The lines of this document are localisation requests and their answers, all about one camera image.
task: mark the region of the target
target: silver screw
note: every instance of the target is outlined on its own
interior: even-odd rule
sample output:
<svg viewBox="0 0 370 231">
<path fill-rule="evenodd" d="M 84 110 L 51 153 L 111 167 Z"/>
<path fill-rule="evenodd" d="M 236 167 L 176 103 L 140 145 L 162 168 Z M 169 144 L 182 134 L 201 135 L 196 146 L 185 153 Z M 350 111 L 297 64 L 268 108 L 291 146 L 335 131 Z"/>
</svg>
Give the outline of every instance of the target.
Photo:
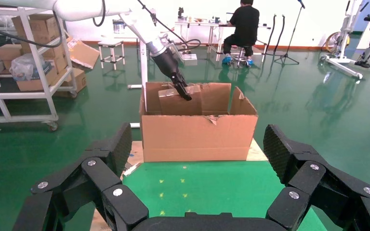
<svg viewBox="0 0 370 231">
<path fill-rule="evenodd" d="M 364 188 L 364 191 L 365 191 L 366 193 L 370 194 L 370 188 L 365 187 L 365 188 Z"/>
<path fill-rule="evenodd" d="M 122 194 L 122 189 L 116 189 L 113 191 L 114 196 L 120 196 Z"/>
<path fill-rule="evenodd" d="M 289 192 L 289 196 L 293 199 L 299 199 L 300 198 L 299 194 L 296 193 L 296 192 L 293 192 L 293 191 Z"/>
<path fill-rule="evenodd" d="M 87 163 L 88 166 L 93 166 L 95 165 L 95 160 L 91 160 Z"/>
<path fill-rule="evenodd" d="M 40 182 L 38 184 L 38 188 L 39 189 L 43 189 L 43 188 L 46 188 L 46 186 L 48 185 L 49 183 L 47 181 L 44 181 L 44 182 Z"/>
<path fill-rule="evenodd" d="M 310 165 L 310 167 L 314 170 L 319 170 L 320 167 L 318 165 Z"/>
</svg>

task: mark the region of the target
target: stool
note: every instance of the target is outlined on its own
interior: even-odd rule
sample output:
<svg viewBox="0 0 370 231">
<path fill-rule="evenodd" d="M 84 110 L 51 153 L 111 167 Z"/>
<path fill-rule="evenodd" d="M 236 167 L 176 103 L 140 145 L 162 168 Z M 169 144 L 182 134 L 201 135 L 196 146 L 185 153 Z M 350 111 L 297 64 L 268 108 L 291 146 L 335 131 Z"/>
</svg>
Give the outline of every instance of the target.
<svg viewBox="0 0 370 231">
<path fill-rule="evenodd" d="M 122 49 L 122 55 L 118 56 L 118 59 L 116 60 L 116 56 L 114 54 L 114 48 L 121 45 Z M 101 53 L 102 47 L 109 47 L 111 55 L 103 58 L 103 54 Z M 100 61 L 101 61 L 101 69 L 104 68 L 103 63 L 112 63 L 114 64 L 114 70 L 116 70 L 116 63 L 122 59 L 122 64 L 125 65 L 125 57 L 124 57 L 124 41 L 118 40 L 118 39 L 109 39 L 104 40 L 98 43 L 98 50 L 100 51 Z"/>
<path fill-rule="evenodd" d="M 251 46 L 238 46 L 240 50 L 239 55 L 232 57 L 232 62 L 237 61 L 238 67 L 240 67 L 240 62 L 245 64 L 247 67 L 250 67 L 250 65 L 248 64 L 248 60 L 246 59 L 246 57 L 243 56 L 245 54 L 245 48 L 249 48 L 249 47 Z"/>
</svg>

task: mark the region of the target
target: white shelving unit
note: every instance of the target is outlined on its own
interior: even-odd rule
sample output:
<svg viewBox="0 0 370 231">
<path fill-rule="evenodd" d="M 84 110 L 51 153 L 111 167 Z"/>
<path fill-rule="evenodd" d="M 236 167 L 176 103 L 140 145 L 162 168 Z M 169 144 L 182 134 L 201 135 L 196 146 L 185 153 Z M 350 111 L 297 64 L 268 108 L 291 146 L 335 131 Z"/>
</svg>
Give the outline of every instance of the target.
<svg viewBox="0 0 370 231">
<path fill-rule="evenodd" d="M 13 16 L 20 16 L 22 20 L 22 24 L 26 33 L 26 38 L 28 40 L 34 41 L 32 30 L 30 29 L 30 24 L 28 20 L 28 15 L 41 13 L 46 10 L 42 9 L 35 9 L 35 8 L 3 8 L 0 7 L 0 15 L 13 15 Z M 56 108 L 53 103 L 52 96 L 56 91 L 69 91 L 72 95 L 76 95 L 76 80 L 75 76 L 72 71 L 72 63 L 70 60 L 70 55 L 68 52 L 67 42 L 66 42 L 66 35 L 65 30 L 63 27 L 63 21 L 61 18 L 58 18 L 60 29 L 61 29 L 61 37 L 63 38 L 63 47 L 66 52 L 66 59 L 67 59 L 67 67 L 66 73 L 58 80 L 57 83 L 49 86 L 45 73 L 42 68 L 42 63 L 39 59 L 39 54 L 43 54 L 49 48 L 40 48 L 37 49 L 36 45 L 30 44 L 30 48 L 32 50 L 33 58 L 36 62 L 36 67 L 38 69 L 38 73 L 40 76 L 40 80 L 42 82 L 43 91 L 41 92 L 0 92 L 0 109 L 2 110 L 3 116 L 0 116 L 0 123 L 10 123 L 10 122 L 42 122 L 46 123 L 50 126 L 51 130 L 57 129 L 58 115 L 56 112 Z M 59 42 L 59 38 L 55 39 L 54 41 L 48 43 L 50 45 L 56 44 Z M 73 86 L 71 87 L 61 87 L 64 80 L 67 76 L 71 75 Z M 46 99 L 50 114 L 49 115 L 16 115 L 12 116 L 4 102 L 4 100 L 8 99 Z"/>
</svg>

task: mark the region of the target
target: computer monitor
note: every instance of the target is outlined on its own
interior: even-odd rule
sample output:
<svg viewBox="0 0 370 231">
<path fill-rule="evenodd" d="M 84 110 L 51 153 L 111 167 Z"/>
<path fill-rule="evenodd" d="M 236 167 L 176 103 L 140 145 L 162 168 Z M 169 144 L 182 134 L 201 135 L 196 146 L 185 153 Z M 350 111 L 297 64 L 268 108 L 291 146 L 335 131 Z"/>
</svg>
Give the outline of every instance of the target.
<svg viewBox="0 0 370 231">
<path fill-rule="evenodd" d="M 226 13 L 226 22 L 228 23 L 230 19 L 232 18 L 233 13 Z"/>
</svg>

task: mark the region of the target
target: wooden board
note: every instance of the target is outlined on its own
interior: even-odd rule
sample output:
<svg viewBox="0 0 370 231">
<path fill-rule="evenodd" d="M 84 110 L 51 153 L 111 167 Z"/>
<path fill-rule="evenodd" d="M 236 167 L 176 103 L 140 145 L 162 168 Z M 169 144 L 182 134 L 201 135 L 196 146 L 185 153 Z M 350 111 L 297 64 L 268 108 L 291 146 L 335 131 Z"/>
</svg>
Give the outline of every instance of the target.
<svg viewBox="0 0 370 231">
<path fill-rule="evenodd" d="M 247 161 L 266 161 L 267 158 L 260 149 L 257 142 L 253 139 L 251 141 Z M 135 165 L 138 162 L 144 162 L 143 145 L 141 141 L 133 141 L 131 146 L 131 154 L 128 158 L 128 163 Z M 103 220 L 97 209 L 94 210 L 94 216 L 90 231 L 111 231 L 107 223 Z"/>
</svg>

